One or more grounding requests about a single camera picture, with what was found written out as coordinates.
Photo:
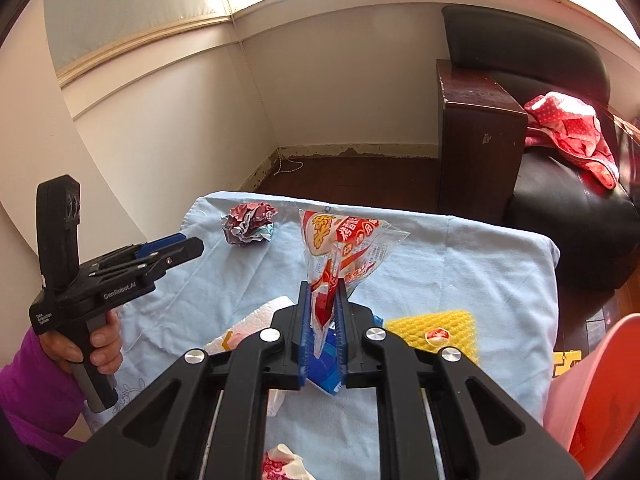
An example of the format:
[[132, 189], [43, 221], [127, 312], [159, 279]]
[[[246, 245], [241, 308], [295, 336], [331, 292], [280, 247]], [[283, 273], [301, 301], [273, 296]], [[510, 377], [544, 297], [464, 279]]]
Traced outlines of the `purple sleeve left forearm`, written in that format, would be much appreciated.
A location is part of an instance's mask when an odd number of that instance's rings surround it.
[[64, 460], [82, 447], [66, 434], [84, 402], [75, 378], [53, 363], [29, 330], [12, 362], [1, 370], [1, 411], [18, 440]]

